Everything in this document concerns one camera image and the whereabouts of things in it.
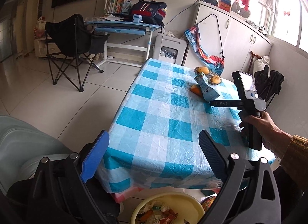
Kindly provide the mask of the right hand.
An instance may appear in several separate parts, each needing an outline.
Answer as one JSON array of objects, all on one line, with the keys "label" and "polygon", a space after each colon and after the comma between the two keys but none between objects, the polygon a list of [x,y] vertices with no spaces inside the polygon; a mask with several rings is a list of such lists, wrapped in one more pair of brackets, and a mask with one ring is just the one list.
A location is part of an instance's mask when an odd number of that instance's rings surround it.
[{"label": "right hand", "polygon": [[292,140],[292,135],[279,129],[268,112],[261,112],[260,117],[247,115],[243,117],[239,127],[242,132],[245,132],[245,124],[249,123],[256,127],[261,137],[263,145],[272,151],[279,159],[282,159],[287,151],[287,148]]}]

